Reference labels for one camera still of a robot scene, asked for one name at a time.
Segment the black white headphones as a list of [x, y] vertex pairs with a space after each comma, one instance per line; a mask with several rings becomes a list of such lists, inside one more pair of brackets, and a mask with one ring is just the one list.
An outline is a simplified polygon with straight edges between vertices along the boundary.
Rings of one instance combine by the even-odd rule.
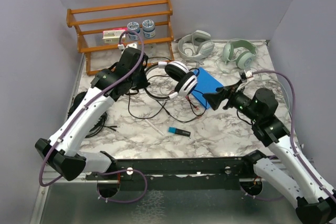
[[197, 86], [197, 76], [194, 72], [190, 71], [189, 68], [180, 61], [159, 61], [158, 63], [153, 64], [152, 66], [148, 67], [145, 71], [145, 75], [147, 76], [148, 73], [155, 68], [164, 69], [165, 73], [172, 78], [173, 80], [177, 81], [177, 85], [175, 86], [173, 93], [158, 97], [151, 94], [147, 88], [145, 88], [145, 92], [149, 97], [157, 101], [166, 101], [172, 100], [177, 96], [186, 97], [188, 96]]

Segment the black blue headphones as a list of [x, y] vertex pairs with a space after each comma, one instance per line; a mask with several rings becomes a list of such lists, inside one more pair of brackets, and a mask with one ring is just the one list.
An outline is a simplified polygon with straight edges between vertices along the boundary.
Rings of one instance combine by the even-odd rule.
[[100, 90], [90, 88], [76, 95], [68, 113], [62, 137], [64, 141], [82, 141], [99, 118], [115, 103], [109, 95], [100, 95]]

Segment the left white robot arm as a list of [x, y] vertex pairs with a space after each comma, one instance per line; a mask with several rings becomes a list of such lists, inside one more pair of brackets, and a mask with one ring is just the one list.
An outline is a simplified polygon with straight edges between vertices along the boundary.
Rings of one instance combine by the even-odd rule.
[[99, 71], [83, 100], [63, 126], [48, 139], [40, 138], [35, 149], [61, 177], [74, 180], [84, 172], [98, 172], [104, 179], [115, 175], [112, 158], [102, 153], [82, 153], [80, 145], [99, 118], [131, 89], [146, 87], [144, 73], [147, 55], [135, 48], [126, 48], [118, 62]]

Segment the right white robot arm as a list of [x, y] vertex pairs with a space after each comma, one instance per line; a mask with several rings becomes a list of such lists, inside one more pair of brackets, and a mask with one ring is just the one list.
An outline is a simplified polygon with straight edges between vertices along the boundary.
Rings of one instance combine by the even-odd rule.
[[249, 98], [235, 86], [217, 88], [215, 93], [203, 95], [213, 110], [227, 101], [225, 110], [235, 108], [252, 121], [252, 130], [286, 168], [278, 169], [260, 151], [247, 155], [241, 164], [246, 177], [255, 175], [265, 179], [295, 208], [302, 223], [328, 223], [335, 219], [335, 189], [312, 166], [291, 139], [286, 126], [275, 116], [278, 102], [274, 93], [260, 88]]

